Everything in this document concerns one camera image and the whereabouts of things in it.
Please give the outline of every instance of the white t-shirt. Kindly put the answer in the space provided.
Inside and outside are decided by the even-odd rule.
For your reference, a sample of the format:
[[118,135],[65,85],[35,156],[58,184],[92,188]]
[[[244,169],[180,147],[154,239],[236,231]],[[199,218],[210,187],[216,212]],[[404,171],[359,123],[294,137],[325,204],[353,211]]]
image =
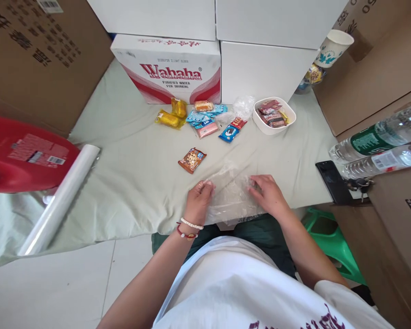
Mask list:
[[181,267],[154,328],[393,329],[340,284],[320,281],[314,290],[252,243],[223,236]]

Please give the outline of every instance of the wahaha box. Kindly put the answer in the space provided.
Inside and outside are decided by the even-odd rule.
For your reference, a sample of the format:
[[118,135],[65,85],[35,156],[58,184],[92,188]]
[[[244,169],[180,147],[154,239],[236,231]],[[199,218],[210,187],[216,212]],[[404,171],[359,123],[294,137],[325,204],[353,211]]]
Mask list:
[[218,41],[117,34],[111,50],[149,104],[221,102]]

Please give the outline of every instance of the green plastic stool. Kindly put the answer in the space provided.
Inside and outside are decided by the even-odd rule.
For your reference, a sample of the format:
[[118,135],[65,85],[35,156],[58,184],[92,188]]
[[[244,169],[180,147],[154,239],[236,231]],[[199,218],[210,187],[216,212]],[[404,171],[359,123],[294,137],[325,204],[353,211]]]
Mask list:
[[336,222],[333,214],[314,208],[309,208],[307,212],[308,218],[305,218],[307,219],[307,222],[305,223],[307,232],[309,232],[311,237],[327,256],[341,263],[341,267],[338,268],[341,275],[357,283],[367,285],[339,226],[332,234],[315,233],[312,231],[313,226],[321,217]]

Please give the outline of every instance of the plastic wrap roll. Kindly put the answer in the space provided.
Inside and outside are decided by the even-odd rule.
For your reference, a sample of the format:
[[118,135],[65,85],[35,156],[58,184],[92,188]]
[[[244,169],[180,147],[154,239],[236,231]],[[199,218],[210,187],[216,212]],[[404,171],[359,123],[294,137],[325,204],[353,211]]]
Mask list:
[[49,205],[18,252],[19,256],[36,255],[47,248],[99,151],[98,147],[88,144],[82,148]]

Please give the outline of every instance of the paper cup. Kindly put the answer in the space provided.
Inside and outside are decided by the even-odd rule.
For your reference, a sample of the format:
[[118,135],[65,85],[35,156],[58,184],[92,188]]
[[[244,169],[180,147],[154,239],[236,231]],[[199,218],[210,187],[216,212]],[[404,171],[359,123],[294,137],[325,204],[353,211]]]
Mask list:
[[314,64],[325,69],[331,67],[354,41],[353,37],[346,32],[330,30]]

